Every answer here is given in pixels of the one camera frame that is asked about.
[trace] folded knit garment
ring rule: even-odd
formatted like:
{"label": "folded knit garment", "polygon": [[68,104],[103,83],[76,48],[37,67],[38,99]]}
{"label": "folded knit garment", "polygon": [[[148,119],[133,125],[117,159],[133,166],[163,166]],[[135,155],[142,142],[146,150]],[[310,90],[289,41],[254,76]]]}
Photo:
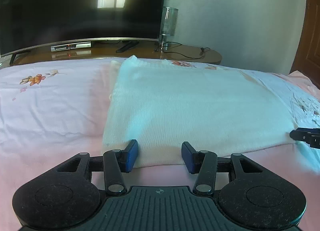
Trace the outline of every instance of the folded knit garment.
{"label": "folded knit garment", "polygon": [[103,151],[139,143],[135,167],[183,164],[181,144],[218,156],[294,143],[281,99],[237,70],[126,59],[112,92]]}

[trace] tv screen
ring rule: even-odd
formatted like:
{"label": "tv screen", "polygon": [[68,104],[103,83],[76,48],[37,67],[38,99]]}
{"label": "tv screen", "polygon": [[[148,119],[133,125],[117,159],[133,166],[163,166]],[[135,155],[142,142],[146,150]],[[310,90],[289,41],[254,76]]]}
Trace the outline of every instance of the tv screen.
{"label": "tv screen", "polygon": [[157,39],[164,0],[0,0],[1,55],[35,46]]}

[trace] wall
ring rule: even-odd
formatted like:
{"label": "wall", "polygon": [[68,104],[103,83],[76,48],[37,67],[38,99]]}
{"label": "wall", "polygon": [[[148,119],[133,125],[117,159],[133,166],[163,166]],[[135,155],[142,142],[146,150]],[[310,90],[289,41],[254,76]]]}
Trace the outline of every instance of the wall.
{"label": "wall", "polygon": [[170,40],[215,49],[222,65],[287,74],[306,0],[165,0],[179,9]]}

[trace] brown door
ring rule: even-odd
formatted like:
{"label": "brown door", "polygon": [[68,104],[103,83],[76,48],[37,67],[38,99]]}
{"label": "brown door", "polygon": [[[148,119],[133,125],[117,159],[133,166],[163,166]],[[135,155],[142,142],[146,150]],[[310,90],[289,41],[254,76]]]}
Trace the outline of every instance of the brown door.
{"label": "brown door", "polygon": [[291,72],[296,70],[320,88],[320,0],[307,0],[302,34]]}

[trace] wooden table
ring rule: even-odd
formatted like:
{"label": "wooden table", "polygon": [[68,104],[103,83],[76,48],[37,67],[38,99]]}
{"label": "wooden table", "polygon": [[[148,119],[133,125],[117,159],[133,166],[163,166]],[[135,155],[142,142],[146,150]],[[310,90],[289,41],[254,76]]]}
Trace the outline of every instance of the wooden table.
{"label": "wooden table", "polygon": [[123,53],[116,53],[116,50],[123,46],[124,43],[118,44],[92,42],[91,48],[81,48],[73,50],[65,50],[58,52],[51,52],[49,46],[39,47],[33,49],[29,53],[17,55],[13,65],[24,65],[36,62],[45,62],[53,60],[67,60],[67,59],[93,59],[102,57],[130,57],[132,55],[138,58],[148,59],[169,59],[178,61],[201,62],[218,65],[221,63],[222,56],[214,50],[206,49],[205,54],[199,47],[195,46],[179,46],[172,44],[166,52],[179,52],[189,57],[196,57],[201,59],[189,59],[176,53],[164,53],[155,45],[154,41],[140,41],[134,48]]}

